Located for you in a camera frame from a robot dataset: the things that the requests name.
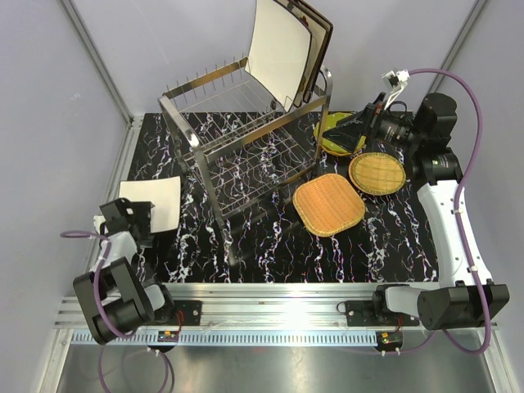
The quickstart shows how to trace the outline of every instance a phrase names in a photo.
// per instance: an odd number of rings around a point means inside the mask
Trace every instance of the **square woven tray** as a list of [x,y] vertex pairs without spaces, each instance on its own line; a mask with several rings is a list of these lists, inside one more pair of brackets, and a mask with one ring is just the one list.
[[308,231],[320,237],[355,226],[366,211],[362,198],[339,174],[325,174],[298,187],[293,205]]

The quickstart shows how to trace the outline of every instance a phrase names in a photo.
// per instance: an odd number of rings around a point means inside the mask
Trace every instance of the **white wall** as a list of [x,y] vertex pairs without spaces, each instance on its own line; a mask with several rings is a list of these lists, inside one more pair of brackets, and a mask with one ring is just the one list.
[[[472,226],[495,283],[509,287],[511,300],[497,319],[513,369],[524,388],[524,25],[521,0],[490,2],[453,71],[472,86],[484,115],[484,138],[466,198]],[[452,147],[461,165],[471,155],[476,118],[468,96],[454,81],[441,91],[458,103]]]
[[58,2],[0,12],[0,381],[27,393],[61,298],[85,266],[124,121]]
[[[333,110],[360,109],[394,67],[439,66],[473,0],[310,0],[333,24],[325,64]],[[247,54],[255,0],[75,0],[113,80],[134,114],[159,111],[166,90]],[[431,77],[402,98],[418,106]]]

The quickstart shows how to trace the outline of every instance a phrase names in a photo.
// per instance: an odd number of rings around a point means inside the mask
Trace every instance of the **metal dish rack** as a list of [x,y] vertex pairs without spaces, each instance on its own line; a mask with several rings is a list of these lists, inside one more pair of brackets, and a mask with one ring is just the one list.
[[[322,66],[324,88],[315,85],[315,99],[286,113],[244,70],[248,64],[244,57],[177,82],[159,100],[177,161],[207,191],[222,229],[224,220],[318,165],[332,92],[331,73]],[[308,154],[284,126],[320,106],[318,138]]]

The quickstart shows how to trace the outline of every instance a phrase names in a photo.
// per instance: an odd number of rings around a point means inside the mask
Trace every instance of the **woven bamboo tray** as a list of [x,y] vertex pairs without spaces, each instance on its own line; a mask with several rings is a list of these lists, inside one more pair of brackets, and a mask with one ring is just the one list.
[[293,205],[307,230],[320,237],[355,226],[366,211],[362,198],[339,174],[325,174],[298,187]]
[[351,182],[360,191],[380,196],[399,191],[406,181],[402,164],[386,153],[364,153],[350,163]]

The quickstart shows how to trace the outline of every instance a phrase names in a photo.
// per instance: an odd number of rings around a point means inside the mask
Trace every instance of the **green plate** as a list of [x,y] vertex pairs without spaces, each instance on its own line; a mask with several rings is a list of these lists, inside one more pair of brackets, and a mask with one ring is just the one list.
[[[327,116],[326,130],[324,132],[335,127],[335,125],[337,125],[338,120],[344,119],[351,115],[353,115],[353,112],[331,113],[330,115]],[[314,126],[314,137],[315,138],[318,138],[318,127],[319,127],[319,123],[317,123],[317,125]],[[365,142],[366,142],[366,137],[361,137],[359,141],[359,145],[357,146],[355,151],[359,150],[364,145]],[[333,156],[339,156],[339,157],[350,156],[351,154],[354,153],[354,151],[347,151],[344,147],[341,147],[334,142],[328,141],[326,138],[323,138],[322,140],[322,148],[324,149],[324,151],[326,151],[327,154],[331,154]]]

